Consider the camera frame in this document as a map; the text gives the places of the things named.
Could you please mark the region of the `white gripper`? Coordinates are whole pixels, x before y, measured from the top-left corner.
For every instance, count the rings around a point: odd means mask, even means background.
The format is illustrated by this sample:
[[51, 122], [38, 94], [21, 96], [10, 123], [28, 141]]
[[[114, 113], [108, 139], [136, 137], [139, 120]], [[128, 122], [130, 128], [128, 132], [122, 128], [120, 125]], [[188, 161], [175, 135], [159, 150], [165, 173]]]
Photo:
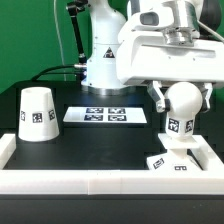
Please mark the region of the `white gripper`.
[[202, 112], [210, 110], [213, 84], [224, 85], [224, 44], [196, 39], [192, 46], [168, 44], [163, 32], [174, 25], [170, 9], [132, 15], [118, 34], [118, 79], [126, 85], [146, 85], [158, 113], [166, 109], [160, 81], [203, 83]]

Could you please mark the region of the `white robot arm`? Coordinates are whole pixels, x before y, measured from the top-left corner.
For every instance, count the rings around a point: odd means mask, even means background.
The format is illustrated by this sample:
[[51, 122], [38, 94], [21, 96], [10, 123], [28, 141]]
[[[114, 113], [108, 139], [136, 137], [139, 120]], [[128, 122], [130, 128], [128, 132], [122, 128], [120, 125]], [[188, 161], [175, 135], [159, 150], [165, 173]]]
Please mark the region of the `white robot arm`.
[[128, 16], [108, 0], [89, 0], [93, 48], [83, 84], [101, 94], [146, 86], [159, 112], [170, 109], [161, 92], [176, 82], [196, 84], [204, 107], [224, 84], [224, 39], [201, 38], [205, 0], [129, 0]]

